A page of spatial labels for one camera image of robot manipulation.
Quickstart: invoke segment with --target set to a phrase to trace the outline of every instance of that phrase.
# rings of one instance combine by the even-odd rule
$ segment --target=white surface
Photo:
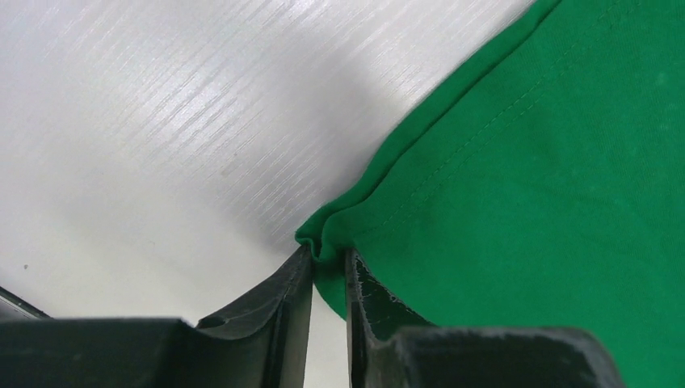
[[[0,285],[194,322],[530,0],[0,1]],[[306,385],[347,386],[315,296]]]

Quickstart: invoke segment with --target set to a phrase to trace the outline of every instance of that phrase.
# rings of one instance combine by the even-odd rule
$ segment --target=stitching line
[[[592,25],[589,26],[589,27],[582,33],[582,36],[581,36],[580,38],[578,38],[578,40],[576,40],[568,49],[566,49],[566,50],[564,51],[564,53],[563,53],[559,58],[557,58],[557,59],[554,61],[554,63],[552,63],[552,64],[549,66],[549,68],[548,68],[547,70],[545,70],[545,74],[544,74],[544,75],[543,75],[543,76],[542,76],[542,77],[541,77],[533,86],[531,86],[525,93],[523,93],[523,94],[522,94],[520,97],[518,97],[513,103],[511,103],[511,105],[509,105],[509,106],[506,107],[504,110],[502,110],[501,112],[499,112],[499,113],[498,113],[492,120],[490,120],[483,128],[481,128],[476,134],[474,134],[473,136],[471,136],[471,137],[470,137],[462,146],[460,146],[457,150],[455,150],[455,151],[449,156],[449,158],[445,159],[444,162],[443,162],[435,171],[433,171],[430,175],[428,175],[428,176],[421,182],[421,184],[419,184],[418,187],[415,188],[415,189],[412,191],[412,193],[410,194],[410,196],[404,201],[404,203],[402,203],[401,206],[399,206],[399,207],[393,212],[393,214],[390,215],[390,217],[388,217],[388,218],[387,218],[385,221],[383,221],[383,223],[381,223],[380,225],[374,226],[374,227],[369,228],[369,229],[366,229],[366,230],[363,230],[363,231],[361,231],[361,232],[359,232],[359,233],[357,233],[357,234],[355,234],[355,235],[356,235],[357,237],[362,237],[362,236],[364,236],[364,235],[368,235],[369,233],[371,233],[371,232],[374,231],[374,230],[378,230],[378,229],[382,228],[383,226],[387,225],[388,222],[390,222],[395,216],[397,216],[397,214],[398,214],[403,208],[405,208],[405,206],[406,206],[407,204],[409,204],[411,198],[413,198],[413,197],[418,193],[418,191],[419,191],[421,188],[423,188],[423,186],[425,186],[426,183],[427,183],[433,176],[435,176],[435,174],[437,174],[437,173],[440,172],[443,168],[445,168],[445,167],[450,163],[450,161],[454,159],[455,156],[457,156],[457,155],[458,155],[466,146],[468,146],[474,139],[476,139],[476,138],[479,137],[483,132],[485,132],[485,130],[488,129],[488,128],[489,128],[489,127],[490,127],[490,126],[491,126],[491,125],[492,125],[500,116],[502,116],[503,114],[505,114],[506,112],[508,112],[509,110],[511,110],[511,109],[512,109],[517,103],[519,103],[522,99],[524,99],[525,97],[527,97],[528,95],[530,95],[530,94],[531,94],[531,93],[532,93],[532,92],[533,92],[533,91],[534,91],[534,90],[535,90],[535,89],[536,89],[536,88],[537,88],[537,87],[538,87],[538,86],[539,86],[539,85],[540,85],[540,84],[541,84],[541,83],[542,83],[542,82],[551,74],[552,69],[553,69],[553,68],[554,68],[562,59],[564,59],[564,58],[565,58],[565,57],[566,57],[566,56],[567,56],[567,55],[568,55],[576,46],[578,46],[578,44],[579,44],[579,43],[581,42],[581,40],[585,37],[585,35],[587,35],[587,33],[589,33],[590,31],[592,31],[592,30],[594,30],[594,29],[596,28],[597,25],[599,24],[599,22],[600,22],[600,21],[601,21],[601,20],[602,20],[602,19],[603,19],[603,18],[604,18],[604,17],[605,17],[613,8],[614,8],[614,7],[616,7],[616,6],[618,5],[619,2],[620,2],[620,0],[615,0],[615,1],[612,3],[612,5],[611,5],[610,7],[608,7],[608,8],[607,8],[607,9],[606,9],[606,10],[605,10],[605,11],[604,11],[596,20],[595,20],[595,22],[592,23]],[[631,8],[630,10],[628,10],[628,12],[626,12],[624,15],[621,15],[620,20],[616,21],[616,23],[621,22],[621,21],[623,20],[623,18],[625,18],[626,16],[630,15],[631,13],[633,13],[633,12],[636,10],[636,8],[637,8],[638,6],[640,6],[640,3],[639,3],[639,2],[638,2],[633,8]],[[614,27],[614,26],[615,26],[614,23],[610,23],[610,24],[609,24],[609,28],[612,28],[612,27]],[[587,49],[588,49],[589,47],[591,47],[592,45],[594,45],[594,44],[595,44],[599,39],[601,39],[601,38],[602,38],[602,36],[599,36],[597,39],[593,40],[593,41],[590,43],[590,45],[587,46]],[[569,64],[569,65],[568,65],[568,66],[567,66],[567,67],[566,67],[566,68],[565,68],[565,69],[564,69],[564,70],[563,70],[555,79],[559,79],[559,78],[561,78],[564,74],[568,73],[568,71],[571,70],[571,69],[575,66],[575,64],[578,63],[578,61],[579,61],[580,59],[581,59],[581,57],[578,57],[575,61],[573,61],[572,63],[570,63],[570,64]],[[435,192],[437,192],[438,189],[440,189],[440,188],[444,185],[444,183],[446,183],[451,177],[453,177],[469,159],[471,159],[474,155],[478,154],[481,150],[483,150],[483,149],[484,149],[489,143],[491,143],[492,140],[494,140],[499,134],[505,132],[505,130],[506,130],[507,128],[509,128],[509,126],[511,126],[512,124],[514,124],[514,123],[517,121],[518,118],[520,118],[520,117],[523,116],[526,112],[528,112],[528,111],[531,110],[533,107],[535,107],[535,105],[536,105],[536,104],[545,96],[546,92],[547,92],[547,91],[543,91],[543,93],[542,93],[535,101],[533,101],[533,103],[532,103],[530,106],[528,106],[528,107],[525,108],[523,111],[521,111],[514,119],[512,119],[512,120],[511,120],[507,125],[505,125],[500,131],[498,131],[497,133],[495,133],[488,141],[486,141],[485,144],[483,144],[479,149],[477,149],[475,152],[473,152],[471,155],[469,155],[464,161],[462,161],[462,163],[460,163],[460,164],[456,167],[456,169],[455,169],[452,173],[450,173],[450,175],[448,175],[448,176],[447,176],[445,179],[443,179],[438,185],[436,185],[435,188],[428,194],[428,196],[427,196],[425,199],[423,199],[417,206],[415,206],[415,207],[414,207],[414,210],[413,210],[411,213],[408,213],[408,214],[402,219],[402,221],[401,221],[397,226],[395,226],[394,228],[392,228],[392,229],[390,230],[389,233],[392,233],[392,232],[395,231],[398,227],[404,225],[404,223],[405,223],[406,221],[408,221],[408,220],[416,213],[416,211],[417,211],[419,208],[421,208],[421,206],[422,206],[424,203],[426,203],[431,197],[433,197],[433,195],[435,194]]]

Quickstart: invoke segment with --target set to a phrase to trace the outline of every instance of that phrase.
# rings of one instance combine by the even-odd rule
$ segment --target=folded green cloth
[[[539,0],[296,237],[341,315],[356,247],[434,323],[585,328],[685,387],[685,2]]]

